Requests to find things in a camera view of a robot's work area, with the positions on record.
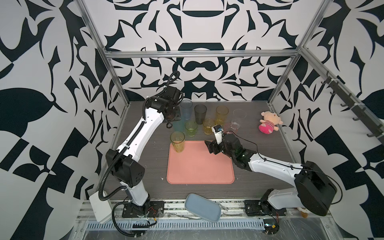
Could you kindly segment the tall blue glass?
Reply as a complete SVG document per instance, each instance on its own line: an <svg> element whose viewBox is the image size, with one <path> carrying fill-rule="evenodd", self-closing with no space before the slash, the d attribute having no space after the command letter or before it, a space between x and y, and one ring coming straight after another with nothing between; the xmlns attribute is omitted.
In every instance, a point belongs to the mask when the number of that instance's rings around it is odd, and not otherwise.
<svg viewBox="0 0 384 240"><path fill-rule="evenodd" d="M184 120L190 120L192 116L193 102L189 99L184 99L180 103L181 114Z"/></svg>

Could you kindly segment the pink plastic tray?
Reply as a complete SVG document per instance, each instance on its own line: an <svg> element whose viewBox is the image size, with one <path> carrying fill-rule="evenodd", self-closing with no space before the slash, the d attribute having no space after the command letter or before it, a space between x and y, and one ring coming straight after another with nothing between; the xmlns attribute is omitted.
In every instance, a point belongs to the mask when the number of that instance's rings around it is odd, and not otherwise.
<svg viewBox="0 0 384 240"><path fill-rule="evenodd" d="M229 185L235 181L232 160L211 154L204 141L185 141L178 153L170 144L167 181L173 185Z"/></svg>

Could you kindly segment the tall dark grey glass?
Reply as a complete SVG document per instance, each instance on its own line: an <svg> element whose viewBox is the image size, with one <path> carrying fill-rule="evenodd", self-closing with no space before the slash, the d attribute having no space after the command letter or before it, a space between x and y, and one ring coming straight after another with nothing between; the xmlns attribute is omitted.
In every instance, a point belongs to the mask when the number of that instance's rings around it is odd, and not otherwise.
<svg viewBox="0 0 384 240"><path fill-rule="evenodd" d="M207 107L203 104L198 104L195 106L195 121L198 125L202 125L207 113Z"/></svg>

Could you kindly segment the tall yellow-green glass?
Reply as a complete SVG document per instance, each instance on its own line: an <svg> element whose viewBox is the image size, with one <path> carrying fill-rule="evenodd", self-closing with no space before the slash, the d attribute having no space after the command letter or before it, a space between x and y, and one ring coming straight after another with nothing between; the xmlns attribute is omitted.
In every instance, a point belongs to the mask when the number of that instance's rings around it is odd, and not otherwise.
<svg viewBox="0 0 384 240"><path fill-rule="evenodd" d="M185 148L185 135L183 132L173 132L170 136L173 148L177 153L181 153Z"/></svg>

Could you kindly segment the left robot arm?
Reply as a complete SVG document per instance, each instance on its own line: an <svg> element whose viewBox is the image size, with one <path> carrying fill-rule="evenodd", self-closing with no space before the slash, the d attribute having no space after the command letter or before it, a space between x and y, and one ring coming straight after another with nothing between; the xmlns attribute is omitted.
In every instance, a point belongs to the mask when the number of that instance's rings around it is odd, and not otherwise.
<svg viewBox="0 0 384 240"><path fill-rule="evenodd" d="M172 127L170 121L176 116L175 111L182 100L180 90L166 87L144 101L142 116L128 138L116 150L108 150L106 154L108 168L99 184L100 201L109 200L118 191L127 191L136 206L146 203L149 194L143 183L145 168L139 164L141 154L160 124L167 121L167 127ZM109 175L117 178L121 186L105 196L104 188Z"/></svg>

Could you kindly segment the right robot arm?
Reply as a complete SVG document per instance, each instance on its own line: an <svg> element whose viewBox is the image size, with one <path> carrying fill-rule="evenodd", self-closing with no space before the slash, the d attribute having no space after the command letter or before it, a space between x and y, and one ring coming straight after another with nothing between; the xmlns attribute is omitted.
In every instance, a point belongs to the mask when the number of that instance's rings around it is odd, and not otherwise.
<svg viewBox="0 0 384 240"><path fill-rule="evenodd" d="M287 189L268 189L258 201L258 215L272 215L286 208L304 209L326 216L341 186L320 167L307 161L289 163L267 157L258 149L243 147L235 134L216 134L215 140L205 141L209 153L222 153L240 169L268 175L289 185Z"/></svg>

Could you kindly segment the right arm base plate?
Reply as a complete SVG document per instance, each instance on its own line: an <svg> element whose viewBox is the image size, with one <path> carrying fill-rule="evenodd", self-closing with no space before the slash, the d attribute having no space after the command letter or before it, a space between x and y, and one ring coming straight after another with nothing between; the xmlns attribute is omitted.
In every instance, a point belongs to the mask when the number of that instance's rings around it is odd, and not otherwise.
<svg viewBox="0 0 384 240"><path fill-rule="evenodd" d="M245 213L248 217L255 216L285 216L286 209L276 210L267 201L261 200L244 200Z"/></svg>

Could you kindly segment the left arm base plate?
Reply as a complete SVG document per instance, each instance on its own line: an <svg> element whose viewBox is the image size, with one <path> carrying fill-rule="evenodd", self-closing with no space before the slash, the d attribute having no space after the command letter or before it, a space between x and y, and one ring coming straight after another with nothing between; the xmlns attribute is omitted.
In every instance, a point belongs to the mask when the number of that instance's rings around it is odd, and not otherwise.
<svg viewBox="0 0 384 240"><path fill-rule="evenodd" d="M151 201L147 200L143 206L137 206L134 203L124 204L123 218L156 218L164 213L164 201Z"/></svg>

